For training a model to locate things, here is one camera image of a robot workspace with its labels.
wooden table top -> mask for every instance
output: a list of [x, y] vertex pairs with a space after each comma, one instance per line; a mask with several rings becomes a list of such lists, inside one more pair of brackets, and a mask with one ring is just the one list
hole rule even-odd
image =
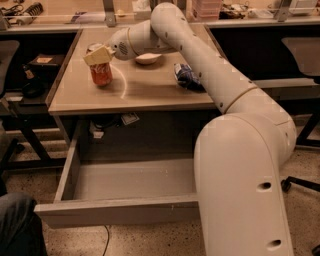
[[[213, 45], [203, 25], [191, 26], [198, 36]], [[50, 114], [81, 115], [215, 108], [206, 92], [187, 90], [177, 84], [174, 64], [186, 63], [180, 53], [162, 55], [151, 65], [113, 58], [110, 62], [113, 81], [105, 87], [96, 86], [83, 56], [90, 43], [106, 42], [118, 29], [92, 27], [83, 30], [49, 107]]]

cable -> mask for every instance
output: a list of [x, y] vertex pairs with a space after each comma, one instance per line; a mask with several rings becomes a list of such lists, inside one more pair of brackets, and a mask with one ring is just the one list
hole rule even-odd
[[108, 234], [108, 238], [107, 238], [107, 242], [106, 242], [106, 247], [104, 248], [104, 252], [102, 254], [102, 256], [105, 256], [106, 255], [106, 252], [107, 252], [107, 249], [108, 249], [108, 245], [109, 245], [109, 241], [110, 241], [110, 231], [109, 231], [109, 228], [107, 226], [104, 226], [107, 230], [107, 234]]

speckled floor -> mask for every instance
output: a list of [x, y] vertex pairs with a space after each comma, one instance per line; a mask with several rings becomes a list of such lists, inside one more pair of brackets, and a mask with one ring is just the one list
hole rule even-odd
[[[305, 117], [296, 117], [295, 121], [297, 125], [303, 125]], [[320, 126], [312, 137], [320, 138]], [[50, 143], [46, 135], [42, 140], [52, 156], [65, 154], [63, 143]], [[32, 157], [28, 150], [19, 158]], [[320, 149], [297, 147], [283, 166], [281, 178], [294, 176], [320, 183], [319, 156]], [[39, 203], [45, 203], [52, 202], [60, 174], [60, 169], [44, 169], [5, 173], [4, 176], [9, 192], [23, 191], [34, 196]], [[284, 197], [295, 256], [310, 256], [311, 249], [320, 244], [320, 193], [292, 185]], [[43, 230], [49, 256], [205, 255], [200, 221], [72, 229], [51, 229], [43, 223]]]

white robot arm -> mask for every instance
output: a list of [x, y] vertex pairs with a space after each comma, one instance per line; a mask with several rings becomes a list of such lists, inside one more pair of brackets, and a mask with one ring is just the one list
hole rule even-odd
[[207, 256], [293, 256], [279, 180], [296, 141], [286, 111], [198, 38], [173, 4], [157, 5], [150, 21], [109, 45], [123, 60], [179, 51], [223, 114], [201, 131], [194, 156]]

gray drawer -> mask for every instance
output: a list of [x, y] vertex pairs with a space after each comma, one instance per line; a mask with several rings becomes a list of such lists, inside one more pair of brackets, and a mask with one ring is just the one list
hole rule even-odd
[[199, 218], [193, 172], [210, 111], [145, 112], [93, 139], [79, 121], [52, 204], [35, 212], [52, 228]]

